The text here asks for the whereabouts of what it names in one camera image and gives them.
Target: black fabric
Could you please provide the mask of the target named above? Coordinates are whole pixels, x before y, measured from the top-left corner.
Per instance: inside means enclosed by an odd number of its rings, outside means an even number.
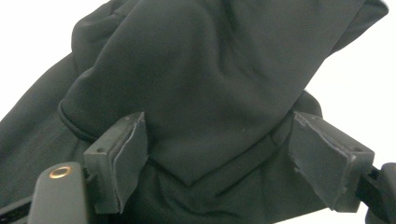
[[[109,1],[0,123],[0,206],[145,111],[148,164],[114,222],[272,223],[324,207],[289,159],[291,111],[321,115],[304,87],[387,12],[379,0]]]
[[[80,137],[94,138],[145,111],[150,158],[186,185],[267,135],[326,57],[387,13],[379,1],[363,0],[145,0],[121,7],[126,14],[116,9],[79,23],[75,33],[82,27],[95,43],[112,35],[99,44],[94,65],[81,66],[87,70],[60,112],[85,133]],[[85,49],[76,45],[77,53]]]
[[[55,64],[0,122],[0,207],[31,196],[38,176],[82,160],[90,145],[61,122],[57,105],[78,77],[73,55]]]

